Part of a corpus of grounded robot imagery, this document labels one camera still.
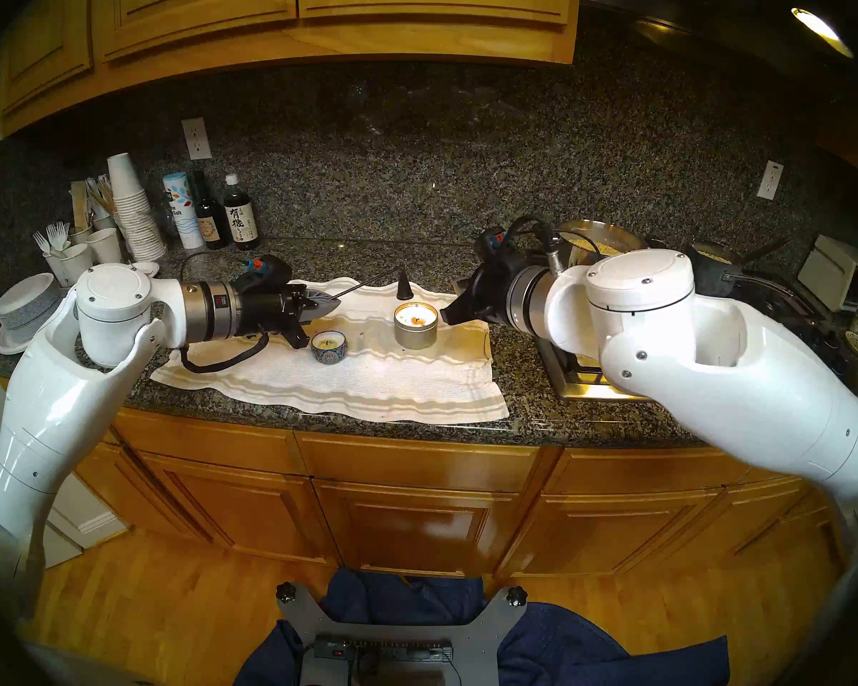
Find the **wooden floor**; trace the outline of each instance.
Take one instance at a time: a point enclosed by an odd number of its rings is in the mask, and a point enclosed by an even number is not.
[[[568,607],[632,654],[728,635],[733,684],[766,684],[800,645],[840,573],[823,533],[688,575],[536,578],[532,600]],[[230,684],[280,616],[285,580],[317,596],[332,570],[136,530],[47,571],[24,637],[161,683]]]

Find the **pot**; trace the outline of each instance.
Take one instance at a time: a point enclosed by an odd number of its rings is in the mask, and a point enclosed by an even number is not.
[[[728,297],[733,292],[735,284],[750,283],[768,287],[786,299],[793,298],[794,292],[787,287],[753,273],[744,273],[746,263],[778,250],[787,242],[787,238],[779,238],[747,255],[741,255],[725,245],[707,240],[688,244],[684,252],[692,263],[696,293],[708,297]]]
[[[593,265],[606,255],[629,253],[631,250],[648,248],[645,240],[642,240],[639,236],[630,233],[621,226],[614,225],[613,223],[603,223],[599,220],[567,220],[560,223],[554,230],[572,245],[572,251],[566,267],[572,267],[573,265]],[[601,250],[601,255],[598,255],[593,250],[586,250],[586,248],[580,247],[583,240],[594,243],[594,246],[597,246],[598,249],[600,249],[600,246],[604,246],[607,250]]]

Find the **white towel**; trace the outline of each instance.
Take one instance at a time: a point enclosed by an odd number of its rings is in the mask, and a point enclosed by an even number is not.
[[[336,294],[357,284],[348,277],[305,283]],[[447,307],[455,296],[412,284],[413,301]],[[334,366],[315,361],[310,348],[293,349],[271,336],[264,351],[219,373],[191,373],[181,354],[171,356],[151,378],[176,388],[215,388],[230,398],[258,405],[290,405],[305,413],[343,413],[359,420],[418,423],[482,423],[509,417],[492,380],[489,326],[472,321],[449,327],[438,320],[438,338],[418,351],[394,339],[393,313],[401,304],[397,284],[361,287],[341,297],[340,307],[316,319],[305,333],[335,329],[347,338],[347,358]],[[230,359],[256,339],[233,338],[192,344],[198,365]]]

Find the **ceiling light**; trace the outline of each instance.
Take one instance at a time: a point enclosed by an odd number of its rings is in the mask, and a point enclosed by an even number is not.
[[[792,9],[792,14],[794,14],[798,21],[804,24],[807,28],[813,31],[814,34],[819,36],[823,41],[832,46],[843,56],[847,56],[849,59],[854,57],[851,49],[842,42],[842,39],[839,39],[839,35],[834,32],[833,28],[819,18],[819,16],[808,12],[806,9],[798,9],[797,7]]]

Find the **metal rod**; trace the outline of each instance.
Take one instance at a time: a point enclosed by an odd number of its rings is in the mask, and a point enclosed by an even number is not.
[[[333,294],[332,297],[334,299],[337,299],[338,297],[342,297],[344,294],[347,294],[347,292],[353,292],[353,290],[358,290],[359,287],[362,287],[366,284],[374,283],[376,280],[380,280],[382,277],[384,277],[387,274],[399,273],[401,271],[401,268],[403,268],[402,265],[395,265],[393,268],[385,270],[383,273],[378,273],[374,277],[367,279],[364,283],[359,283],[359,284],[354,285],[353,287],[349,288],[349,290],[344,290],[343,292],[338,292],[337,294]]]

